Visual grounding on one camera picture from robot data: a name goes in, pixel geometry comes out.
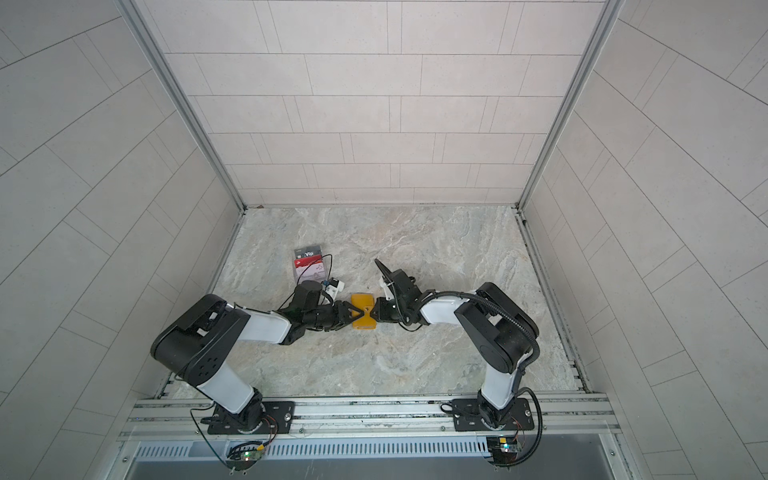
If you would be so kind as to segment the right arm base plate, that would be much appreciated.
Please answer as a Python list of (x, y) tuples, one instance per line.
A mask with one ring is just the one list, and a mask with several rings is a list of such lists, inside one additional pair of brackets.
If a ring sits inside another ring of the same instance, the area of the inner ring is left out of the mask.
[(483, 398), (456, 398), (441, 405), (458, 432), (535, 429), (533, 414), (525, 398), (513, 399), (504, 409), (496, 409)]

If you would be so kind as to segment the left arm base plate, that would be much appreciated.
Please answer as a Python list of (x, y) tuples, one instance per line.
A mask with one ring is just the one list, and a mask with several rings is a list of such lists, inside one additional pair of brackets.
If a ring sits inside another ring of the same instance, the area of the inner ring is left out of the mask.
[(233, 414), (216, 405), (212, 416), (201, 420), (211, 435), (287, 434), (296, 404), (292, 401), (262, 401)]

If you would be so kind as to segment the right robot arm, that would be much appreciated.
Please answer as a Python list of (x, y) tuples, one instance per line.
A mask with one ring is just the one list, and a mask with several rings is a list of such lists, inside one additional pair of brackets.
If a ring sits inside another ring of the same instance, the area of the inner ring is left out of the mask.
[(409, 331), (435, 324), (462, 327), (486, 363), (479, 416), (492, 429), (506, 426), (521, 379), (540, 355), (539, 329), (531, 317), (492, 282), (473, 292), (422, 291), (401, 269), (382, 266), (381, 275), (385, 296), (376, 300), (372, 317)]

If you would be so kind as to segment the yellow leather card holder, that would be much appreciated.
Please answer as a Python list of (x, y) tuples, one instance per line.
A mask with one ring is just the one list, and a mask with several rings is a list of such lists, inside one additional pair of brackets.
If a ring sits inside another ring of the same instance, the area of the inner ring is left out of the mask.
[(353, 306), (354, 321), (351, 326), (356, 330), (375, 330), (376, 320), (372, 317), (375, 306), (375, 298), (370, 293), (355, 293), (350, 296)]

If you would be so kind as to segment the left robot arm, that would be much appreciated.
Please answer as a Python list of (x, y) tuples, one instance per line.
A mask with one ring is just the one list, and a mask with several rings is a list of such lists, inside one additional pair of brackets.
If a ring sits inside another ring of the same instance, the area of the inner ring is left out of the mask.
[(339, 330), (364, 315), (348, 301), (331, 299), (316, 281), (297, 285), (285, 307), (270, 311), (206, 294), (158, 335), (150, 354), (214, 404), (240, 415), (260, 401), (260, 393), (227, 363), (237, 343), (290, 345), (308, 330)]

